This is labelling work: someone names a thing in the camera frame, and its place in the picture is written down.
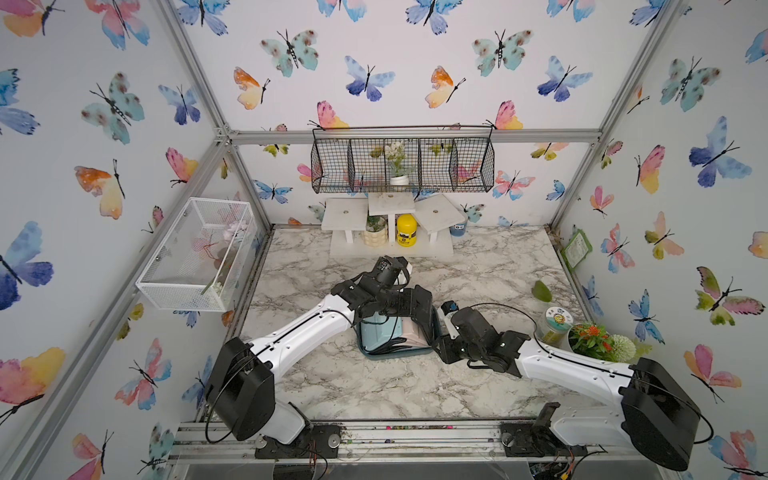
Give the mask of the light blue calculator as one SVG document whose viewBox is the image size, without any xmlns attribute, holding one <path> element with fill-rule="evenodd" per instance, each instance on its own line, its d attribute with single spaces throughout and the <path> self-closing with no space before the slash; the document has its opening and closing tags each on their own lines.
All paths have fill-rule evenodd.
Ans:
<svg viewBox="0 0 768 480">
<path fill-rule="evenodd" d="M 375 314 L 359 325 L 359 340 L 367 355 L 385 355 L 404 343 L 403 324 L 399 317 Z"/>
</svg>

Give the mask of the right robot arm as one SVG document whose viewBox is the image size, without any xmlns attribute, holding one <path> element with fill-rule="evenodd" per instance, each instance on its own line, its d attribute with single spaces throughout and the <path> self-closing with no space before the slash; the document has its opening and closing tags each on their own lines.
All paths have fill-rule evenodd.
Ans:
<svg viewBox="0 0 768 480">
<path fill-rule="evenodd" d="M 568 410 L 556 403 L 541 415 L 544 432 L 563 446 L 635 450 L 672 471 L 687 470 L 703 419 L 700 408 L 657 361 L 597 360 L 541 343 L 534 335 L 497 331 L 476 309 L 435 309 L 427 328 L 446 364 L 549 382 L 598 402 Z"/>
</svg>

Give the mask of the pink calculator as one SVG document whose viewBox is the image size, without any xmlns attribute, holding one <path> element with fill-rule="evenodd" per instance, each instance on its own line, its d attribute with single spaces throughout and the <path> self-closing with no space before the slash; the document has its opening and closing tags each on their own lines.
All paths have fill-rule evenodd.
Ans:
<svg viewBox="0 0 768 480">
<path fill-rule="evenodd" d="M 399 337 L 410 348 L 427 348 L 429 346 L 422 329 L 410 318 L 401 318 L 401 333 Z"/>
</svg>

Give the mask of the dark teal storage tray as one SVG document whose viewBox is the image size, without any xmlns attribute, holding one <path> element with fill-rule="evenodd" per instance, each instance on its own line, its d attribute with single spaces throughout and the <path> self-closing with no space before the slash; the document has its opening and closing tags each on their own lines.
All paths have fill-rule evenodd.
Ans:
<svg viewBox="0 0 768 480">
<path fill-rule="evenodd" d="M 368 359 L 371 360 L 388 360 L 388 359 L 396 359 L 396 358 L 404 358 L 404 357 L 411 357 L 411 356 L 419 356 L 419 355 L 426 355 L 429 353 L 432 353 L 433 350 L 430 346 L 427 348 L 410 348 L 406 346 L 404 343 L 401 344 L 399 347 L 397 347 L 393 352 L 385 355 L 367 355 L 365 354 L 360 346 L 360 340 L 359 340 L 359 325 L 360 323 L 355 327 L 356 336 L 357 336 L 357 345 L 361 353 Z"/>
</svg>

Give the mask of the black calculator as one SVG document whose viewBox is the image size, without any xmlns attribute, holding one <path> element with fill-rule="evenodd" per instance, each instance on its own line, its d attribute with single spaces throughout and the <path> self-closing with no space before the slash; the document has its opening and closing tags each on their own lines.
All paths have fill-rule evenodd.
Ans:
<svg viewBox="0 0 768 480">
<path fill-rule="evenodd" d="M 432 293 L 416 285 L 412 292 L 411 320 L 421 329 L 429 346 L 432 346 L 435 339 L 432 312 Z"/>
</svg>

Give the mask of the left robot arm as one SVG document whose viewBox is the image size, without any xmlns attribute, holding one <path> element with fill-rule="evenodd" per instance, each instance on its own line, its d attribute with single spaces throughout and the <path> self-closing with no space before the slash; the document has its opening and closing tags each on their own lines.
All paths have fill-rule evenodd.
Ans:
<svg viewBox="0 0 768 480">
<path fill-rule="evenodd" d="M 334 285 L 306 313 L 254 340 L 239 337 L 221 348 L 204 390 L 209 405 L 205 427 L 216 415 L 229 429 L 210 444 L 262 436 L 290 445 L 312 429 L 298 407 L 276 398 L 276 383 L 328 339 L 375 314 L 412 320 L 428 342 L 435 337 L 432 293 L 410 287 L 412 267 L 403 257 L 383 256 L 372 270 Z"/>
</svg>

